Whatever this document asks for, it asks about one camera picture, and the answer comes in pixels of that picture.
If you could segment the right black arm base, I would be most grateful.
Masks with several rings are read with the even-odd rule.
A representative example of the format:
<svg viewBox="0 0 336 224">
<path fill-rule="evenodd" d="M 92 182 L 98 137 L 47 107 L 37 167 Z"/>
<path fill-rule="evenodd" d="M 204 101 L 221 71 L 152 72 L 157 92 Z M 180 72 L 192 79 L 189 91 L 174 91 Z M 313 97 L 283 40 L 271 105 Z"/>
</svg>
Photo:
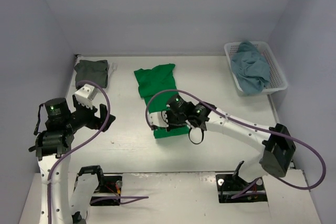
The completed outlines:
<svg viewBox="0 0 336 224">
<path fill-rule="evenodd" d="M 240 178 L 239 172 L 244 161 L 241 161 L 233 173 L 216 173 L 218 202 L 220 204 L 267 202 L 268 198 L 263 179 L 254 184 Z"/>
</svg>

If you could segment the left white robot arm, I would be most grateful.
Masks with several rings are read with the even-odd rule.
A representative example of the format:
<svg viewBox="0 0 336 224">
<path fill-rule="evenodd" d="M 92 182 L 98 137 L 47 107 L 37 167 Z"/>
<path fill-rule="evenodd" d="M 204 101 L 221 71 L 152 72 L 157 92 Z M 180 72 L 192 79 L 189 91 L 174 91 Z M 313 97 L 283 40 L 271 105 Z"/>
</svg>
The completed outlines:
<svg viewBox="0 0 336 224">
<path fill-rule="evenodd" d="M 107 131 L 116 119 L 110 113 L 110 104 L 88 108 L 73 98 L 75 111 L 71 112 L 65 98 L 54 98 L 39 105 L 45 108 L 48 119 L 46 130 L 34 130 L 34 152 L 42 182 L 40 223 L 86 223 L 93 193 L 103 190 L 105 177 L 100 165 L 85 166 L 77 174 L 72 195 L 68 190 L 68 171 L 71 154 L 76 151 L 72 142 L 75 133 L 87 127 L 95 130 L 94 137 Z"/>
</svg>

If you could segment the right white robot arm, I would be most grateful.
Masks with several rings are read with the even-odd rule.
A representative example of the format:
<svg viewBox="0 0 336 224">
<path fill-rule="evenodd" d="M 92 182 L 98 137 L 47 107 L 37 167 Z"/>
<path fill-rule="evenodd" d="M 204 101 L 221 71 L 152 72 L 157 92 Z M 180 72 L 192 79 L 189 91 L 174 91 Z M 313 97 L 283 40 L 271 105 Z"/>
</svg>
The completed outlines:
<svg viewBox="0 0 336 224">
<path fill-rule="evenodd" d="M 238 163 L 233 175 L 233 184 L 245 188 L 257 177 L 271 175 L 284 178 L 289 169 L 296 146 L 288 129 L 282 124 L 274 127 L 252 124 L 226 114 L 213 104 L 186 102 L 180 95 L 173 95 L 166 103 L 168 111 L 164 119 L 168 125 L 189 126 L 190 130 L 200 129 L 221 133 L 238 140 L 257 151 L 257 155 Z"/>
</svg>

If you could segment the grey green t shirt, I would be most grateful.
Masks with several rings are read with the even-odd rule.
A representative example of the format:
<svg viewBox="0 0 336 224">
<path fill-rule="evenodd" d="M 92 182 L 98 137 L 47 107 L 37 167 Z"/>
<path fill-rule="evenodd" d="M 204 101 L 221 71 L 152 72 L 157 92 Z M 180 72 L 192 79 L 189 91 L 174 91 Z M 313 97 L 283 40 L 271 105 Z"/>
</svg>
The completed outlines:
<svg viewBox="0 0 336 224">
<path fill-rule="evenodd" d="M 75 84 L 77 88 L 82 87 L 79 82 L 84 80 L 92 81 L 102 88 L 108 86 L 109 64 L 106 60 L 79 60 L 74 70 L 76 72 Z"/>
</svg>

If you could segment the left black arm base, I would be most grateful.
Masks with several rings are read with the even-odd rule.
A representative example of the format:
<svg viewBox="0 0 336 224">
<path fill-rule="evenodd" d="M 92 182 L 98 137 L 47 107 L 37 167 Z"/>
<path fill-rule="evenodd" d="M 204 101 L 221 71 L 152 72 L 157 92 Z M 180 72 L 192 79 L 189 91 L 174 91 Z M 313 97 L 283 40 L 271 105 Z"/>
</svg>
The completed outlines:
<svg viewBox="0 0 336 224">
<path fill-rule="evenodd" d="M 122 176 L 113 174 L 104 174 L 100 165 L 82 167 L 76 176 L 73 190 L 76 190 L 79 176 L 83 174 L 96 175 L 98 178 L 99 183 L 97 188 L 92 194 L 91 201 L 121 195 Z"/>
</svg>

